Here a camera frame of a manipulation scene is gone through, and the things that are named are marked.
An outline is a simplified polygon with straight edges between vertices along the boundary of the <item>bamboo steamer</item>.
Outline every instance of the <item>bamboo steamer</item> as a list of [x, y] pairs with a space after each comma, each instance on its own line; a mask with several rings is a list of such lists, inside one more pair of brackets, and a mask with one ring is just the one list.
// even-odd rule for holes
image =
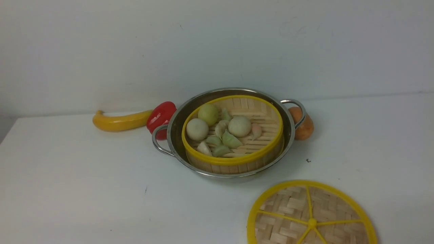
[[377, 244], [375, 229], [349, 196], [314, 181], [265, 191], [247, 221], [249, 244]]
[[[257, 170], [276, 159], [283, 150], [283, 122], [279, 111], [269, 102], [254, 96], [225, 96], [207, 103], [215, 105], [219, 111], [226, 108], [232, 115], [242, 115], [257, 123], [262, 135], [256, 140], [250, 136], [239, 138], [243, 146], [232, 148], [232, 153], [222, 158], [204, 155], [197, 151], [200, 142], [192, 141], [186, 135], [190, 120], [197, 118], [200, 106], [186, 119], [182, 128], [182, 142], [189, 163], [194, 167], [217, 174], [240, 174]], [[215, 125], [210, 126], [208, 135], [214, 135]]]

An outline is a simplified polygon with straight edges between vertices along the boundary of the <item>lid center knob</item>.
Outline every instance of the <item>lid center knob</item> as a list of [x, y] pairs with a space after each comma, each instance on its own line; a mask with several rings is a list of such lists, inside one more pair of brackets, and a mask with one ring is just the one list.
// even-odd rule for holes
[[309, 221], [307, 221], [307, 225], [309, 226], [309, 228], [316, 228], [316, 219], [314, 219], [314, 218], [311, 218], [311, 219], [309, 219]]

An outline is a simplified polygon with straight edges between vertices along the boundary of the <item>bamboo steamer lid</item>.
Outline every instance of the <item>bamboo steamer lid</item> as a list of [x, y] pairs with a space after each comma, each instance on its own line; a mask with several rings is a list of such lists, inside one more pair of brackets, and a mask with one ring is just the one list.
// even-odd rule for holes
[[247, 221], [249, 244], [377, 244], [366, 213], [350, 197], [313, 181], [264, 192]]

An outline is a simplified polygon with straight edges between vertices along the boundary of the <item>yellow plastic rim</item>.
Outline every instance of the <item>yellow plastic rim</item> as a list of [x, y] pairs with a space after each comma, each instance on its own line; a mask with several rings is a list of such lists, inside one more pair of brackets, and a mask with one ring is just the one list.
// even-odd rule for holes
[[186, 130], [187, 124], [192, 119], [192, 117], [199, 112], [199, 109], [200, 109], [200, 106], [199, 106], [185, 120], [184, 126], [182, 127], [182, 134], [181, 134], [181, 136], [182, 136], [182, 143], [184, 144], [185, 150], [187, 152], [189, 152], [195, 158], [197, 158], [197, 159], [199, 159], [201, 161], [210, 163], [212, 165], [219, 165], [219, 166], [242, 165], [242, 164], [250, 163], [250, 162], [253, 162], [255, 160], [258, 160], [258, 159], [264, 157], [268, 152], [270, 152], [279, 143], [279, 140], [280, 140], [280, 138], [282, 137], [282, 134], [283, 134], [283, 121], [282, 121], [282, 116], [280, 115], [279, 111], [271, 103], [269, 103], [269, 102], [267, 102], [267, 101], [265, 101], [263, 99], [260, 99], [258, 97], [247, 96], [247, 95], [224, 96], [224, 97], [220, 97], [220, 98], [214, 99], [212, 101], [209, 101], [207, 103], [215, 103], [215, 102], [218, 102], [218, 101], [221, 101], [221, 100], [232, 99], [232, 98], [254, 99], [254, 100], [258, 100], [260, 102], [263, 102], [267, 106], [271, 107], [276, 112], [276, 114], [278, 114], [278, 118], [279, 118], [279, 129], [277, 130], [277, 136], [267, 146], [265, 146], [263, 149], [261, 149], [261, 150], [259, 150], [257, 152], [254, 152], [252, 154], [249, 154], [247, 156], [244, 156], [244, 157], [238, 157], [238, 158], [216, 158], [216, 157], [207, 156], [205, 154], [202, 154], [202, 153], [196, 151], [194, 148], [192, 148], [190, 146], [190, 144], [188, 144], [186, 136], [185, 136], [185, 130]]
[[371, 221], [369, 220], [368, 216], [366, 215], [366, 213], [363, 211], [363, 209], [353, 200], [351, 199], [349, 196], [347, 196], [345, 193], [339, 191], [338, 189], [335, 189], [331, 186], [319, 183], [319, 182], [315, 182], [315, 181], [288, 181], [288, 182], [284, 182], [278, 185], [273, 186], [272, 188], [268, 189], [267, 191], [265, 191], [264, 193], [262, 193], [262, 195], [256, 200], [256, 202], [253, 204], [252, 209], [250, 210], [250, 214], [249, 214], [249, 218], [247, 219], [247, 243], [248, 244], [257, 244], [256, 241], [256, 234], [255, 234], [255, 220], [256, 220], [256, 215], [258, 213], [262, 213], [262, 214], [268, 214], [268, 215], [272, 215], [274, 217], [278, 217], [278, 218], [285, 218], [285, 219], [289, 219], [291, 221], [303, 224], [308, 226], [306, 232], [303, 234], [303, 236], [298, 240], [298, 244], [303, 242], [303, 239], [306, 237], [306, 235], [310, 232], [310, 231], [314, 231], [316, 232], [316, 234], [318, 235], [318, 237], [322, 240], [322, 242], [324, 244], [327, 244], [327, 242], [325, 241], [325, 239], [321, 236], [321, 234], [319, 233], [317, 228], [311, 228], [309, 226], [308, 222], [299, 220], [299, 219], [293, 219], [291, 217], [285, 216], [285, 215], [279, 215], [276, 213], [270, 213], [270, 212], [266, 212], [266, 211], [262, 211], [260, 210], [261, 205], [271, 196], [273, 196], [273, 194], [277, 193], [278, 191], [288, 188], [288, 187], [297, 187], [297, 186], [305, 186], [306, 187], [306, 192], [307, 192], [307, 200], [309, 201], [309, 215], [310, 218], [312, 219], [313, 215], [312, 215], [312, 201], [310, 198], [310, 193], [309, 193], [309, 187], [316, 187], [325, 191], [329, 191], [330, 193], [335, 194], [336, 196], [340, 197], [341, 199], [343, 199], [349, 206], [351, 206], [354, 211], [356, 211], [356, 213], [359, 215], [360, 220], [343, 220], [343, 221], [331, 221], [331, 222], [319, 222], [317, 225], [318, 226], [324, 226], [324, 225], [329, 225], [329, 224], [346, 224], [346, 223], [354, 223], [354, 222], [361, 222], [364, 224], [365, 228], [366, 228], [366, 234], [368, 236], [368, 240], [370, 244], [377, 244], [377, 235], [375, 234], [375, 229], [372, 226]]

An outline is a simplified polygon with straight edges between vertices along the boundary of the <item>white wall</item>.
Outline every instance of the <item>white wall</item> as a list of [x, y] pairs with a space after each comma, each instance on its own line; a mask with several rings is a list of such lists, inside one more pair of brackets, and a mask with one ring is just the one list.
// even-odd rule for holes
[[1, 0], [0, 113], [434, 90], [433, 0]]
[[10, 128], [12, 128], [16, 119], [11, 119], [9, 117], [4, 117], [0, 115], [0, 143], [6, 137]]

